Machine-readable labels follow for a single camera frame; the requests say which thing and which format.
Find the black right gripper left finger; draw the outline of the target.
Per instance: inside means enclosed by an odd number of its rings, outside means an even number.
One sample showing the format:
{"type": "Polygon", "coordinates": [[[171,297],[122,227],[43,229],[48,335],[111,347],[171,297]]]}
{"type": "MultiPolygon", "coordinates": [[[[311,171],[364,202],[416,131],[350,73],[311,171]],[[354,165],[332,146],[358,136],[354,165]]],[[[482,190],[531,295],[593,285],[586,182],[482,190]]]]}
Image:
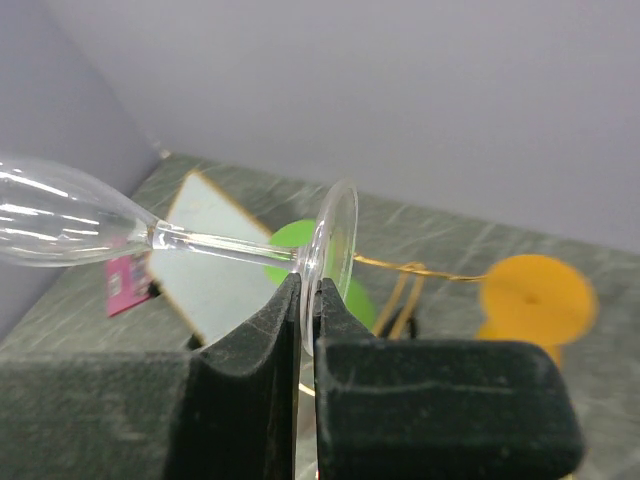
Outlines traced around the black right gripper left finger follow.
{"type": "Polygon", "coordinates": [[[291,479],[301,280],[197,350],[5,349],[5,479],[291,479]]]}

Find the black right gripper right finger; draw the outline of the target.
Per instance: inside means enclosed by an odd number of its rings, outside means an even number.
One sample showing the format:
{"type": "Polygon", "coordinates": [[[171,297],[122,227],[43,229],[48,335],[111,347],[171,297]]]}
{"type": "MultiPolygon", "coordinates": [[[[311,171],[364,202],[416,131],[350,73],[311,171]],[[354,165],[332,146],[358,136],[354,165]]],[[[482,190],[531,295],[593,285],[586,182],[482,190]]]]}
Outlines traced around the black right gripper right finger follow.
{"type": "Polygon", "coordinates": [[[513,341],[383,340],[335,284],[315,296],[323,479],[560,479],[585,439],[559,369],[513,341]]]}

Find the orange plastic wine glass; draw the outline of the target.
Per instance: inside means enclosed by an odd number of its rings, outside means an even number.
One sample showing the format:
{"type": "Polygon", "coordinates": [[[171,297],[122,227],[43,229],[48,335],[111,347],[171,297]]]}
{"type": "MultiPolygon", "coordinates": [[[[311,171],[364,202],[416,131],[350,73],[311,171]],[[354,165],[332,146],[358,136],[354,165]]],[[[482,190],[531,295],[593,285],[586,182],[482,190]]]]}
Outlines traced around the orange plastic wine glass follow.
{"type": "Polygon", "coordinates": [[[579,270],[556,258],[524,254],[494,264],[479,287],[485,321],[478,340],[510,340],[542,348],[557,365],[565,346],[589,332],[598,299],[579,270]]]}

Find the clear tall flute glass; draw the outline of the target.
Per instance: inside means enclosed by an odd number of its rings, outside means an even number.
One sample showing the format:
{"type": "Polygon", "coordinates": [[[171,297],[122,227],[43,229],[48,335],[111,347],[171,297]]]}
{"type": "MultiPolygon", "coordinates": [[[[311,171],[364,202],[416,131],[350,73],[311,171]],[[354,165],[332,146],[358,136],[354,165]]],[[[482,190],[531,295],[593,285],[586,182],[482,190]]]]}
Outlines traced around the clear tall flute glass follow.
{"type": "Polygon", "coordinates": [[[314,352],[320,283],[345,296],[355,256],[358,194],[348,180],[321,203],[308,244],[279,247],[197,233],[171,224],[78,169],[20,157],[1,161],[1,256],[10,263],[69,267],[135,253],[175,250],[286,269],[301,277],[300,334],[314,352]]]}

